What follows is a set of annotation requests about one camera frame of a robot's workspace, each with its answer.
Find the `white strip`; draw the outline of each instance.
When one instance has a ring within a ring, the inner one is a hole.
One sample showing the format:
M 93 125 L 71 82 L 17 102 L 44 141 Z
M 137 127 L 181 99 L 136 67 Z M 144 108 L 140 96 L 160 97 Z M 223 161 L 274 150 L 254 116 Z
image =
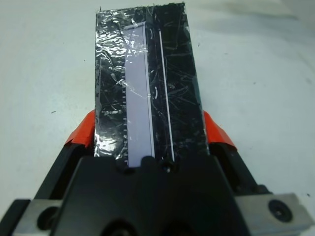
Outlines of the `white strip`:
M 153 138 L 153 125 L 152 125 L 152 110 L 151 110 L 151 94 L 150 94 L 150 81 L 149 81 L 149 68 L 148 68 L 148 56 L 147 56 L 147 41 L 146 41 L 146 29 L 145 24 L 142 26 L 143 30 L 143 51 L 144 51 L 144 67 L 147 77 L 147 99 L 148 99 L 148 111 L 149 111 L 149 124 L 150 124 L 150 135 L 151 135 L 151 152 L 152 157 L 155 157 L 154 152 L 154 138 Z
M 171 141 L 172 157 L 173 157 L 173 161 L 175 162 L 174 149 L 173 149 L 173 136 L 172 136 L 172 128 L 171 128 L 171 117 L 170 117 L 170 114 L 169 114 L 169 107 L 168 107 L 167 84 L 166 84 L 166 74 L 165 74 L 164 54 L 163 54 L 163 45 L 162 45 L 162 34 L 161 34 L 161 31 L 159 31 L 159 42 L 161 44 L 161 55 L 162 55 L 162 66 L 163 66 L 163 77 L 164 77 L 164 87 L 165 87 L 165 98 L 166 98 L 166 107 L 167 107 L 169 137 L 170 137 L 170 141 Z

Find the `white table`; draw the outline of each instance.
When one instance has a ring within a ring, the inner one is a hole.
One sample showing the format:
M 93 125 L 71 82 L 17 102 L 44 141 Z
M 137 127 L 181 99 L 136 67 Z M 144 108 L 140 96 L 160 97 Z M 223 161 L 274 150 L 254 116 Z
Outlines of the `white table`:
M 276 0 L 186 2 L 203 109 L 258 183 L 315 218 L 315 33 Z M 148 4 L 0 2 L 0 216 L 34 197 L 94 108 L 96 11 Z

